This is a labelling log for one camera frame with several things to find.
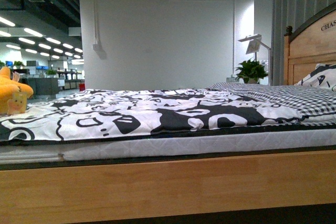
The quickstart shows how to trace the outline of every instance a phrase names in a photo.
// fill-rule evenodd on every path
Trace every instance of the wooden headboard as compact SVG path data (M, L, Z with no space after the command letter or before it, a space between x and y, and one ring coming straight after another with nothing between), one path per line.
M317 13L293 34L285 35L284 85L311 73L317 63L336 63L336 3Z

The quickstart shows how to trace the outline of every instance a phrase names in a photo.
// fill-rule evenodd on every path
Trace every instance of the stuffed animal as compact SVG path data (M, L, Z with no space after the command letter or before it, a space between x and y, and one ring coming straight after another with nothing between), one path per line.
M27 98L30 98L33 95L33 89L26 85L18 82L18 76L14 75L13 80L10 79L11 70L8 67L2 67L0 70L0 114L7 114L8 112L8 101L10 99L17 98L13 96L16 92L24 92L27 95ZM20 113L24 113L22 107L19 109Z

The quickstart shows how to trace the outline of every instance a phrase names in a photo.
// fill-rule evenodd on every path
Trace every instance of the potted plant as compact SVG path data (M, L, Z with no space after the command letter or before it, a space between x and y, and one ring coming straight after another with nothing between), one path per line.
M17 66L17 67L21 67L21 66L24 66L23 62L22 61L14 61L14 64L13 66Z
M236 68L240 70L237 74L237 80L243 79L244 83L259 83L259 79L263 79L268 76L263 65L257 60L244 60L239 63L241 67Z
M54 70L54 69L48 69L46 71L46 75L49 76L49 77L56 77L56 74L57 74L57 71Z

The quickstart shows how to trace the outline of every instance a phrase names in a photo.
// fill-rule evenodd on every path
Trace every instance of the patterned pillowcase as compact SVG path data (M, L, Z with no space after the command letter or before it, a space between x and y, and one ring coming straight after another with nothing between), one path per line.
M294 85L336 91L336 64L317 64L312 73Z

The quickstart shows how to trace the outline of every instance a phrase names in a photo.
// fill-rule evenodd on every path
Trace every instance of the black and white duvet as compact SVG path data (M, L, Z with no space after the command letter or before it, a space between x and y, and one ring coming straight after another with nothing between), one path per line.
M332 92L316 92L307 102L305 96L297 97L306 93L305 88L268 88L275 87L218 83L200 90L89 89L31 104L24 114L1 115L0 141L94 141L233 127L335 125Z

